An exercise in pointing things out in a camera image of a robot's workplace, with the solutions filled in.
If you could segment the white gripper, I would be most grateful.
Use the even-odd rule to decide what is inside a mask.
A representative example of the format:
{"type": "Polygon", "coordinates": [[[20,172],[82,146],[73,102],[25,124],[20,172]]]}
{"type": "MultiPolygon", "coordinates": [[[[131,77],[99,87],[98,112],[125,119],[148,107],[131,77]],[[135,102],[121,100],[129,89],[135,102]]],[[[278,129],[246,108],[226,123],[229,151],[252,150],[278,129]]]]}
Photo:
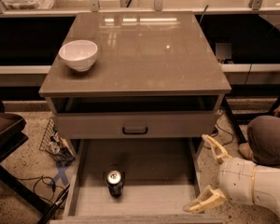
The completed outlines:
{"type": "Polygon", "coordinates": [[[220,164],[219,189],[213,189],[208,185],[196,199],[184,205],[183,210],[189,213],[201,213],[221,206],[228,199],[234,203],[252,204],[252,177],[256,164],[233,158],[224,146],[208,134],[203,134],[202,139],[210,146],[216,163],[220,164]]]}

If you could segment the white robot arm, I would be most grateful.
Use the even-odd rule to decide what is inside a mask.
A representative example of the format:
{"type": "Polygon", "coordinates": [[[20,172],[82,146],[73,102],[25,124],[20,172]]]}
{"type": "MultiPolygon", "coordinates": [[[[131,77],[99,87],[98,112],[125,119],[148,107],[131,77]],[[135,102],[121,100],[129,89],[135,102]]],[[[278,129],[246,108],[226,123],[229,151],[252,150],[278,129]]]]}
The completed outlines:
{"type": "Polygon", "coordinates": [[[280,169],[235,158],[210,135],[203,134],[202,139],[218,164],[218,188],[208,185],[183,210],[201,213],[230,201],[265,207],[280,218],[280,169]]]}

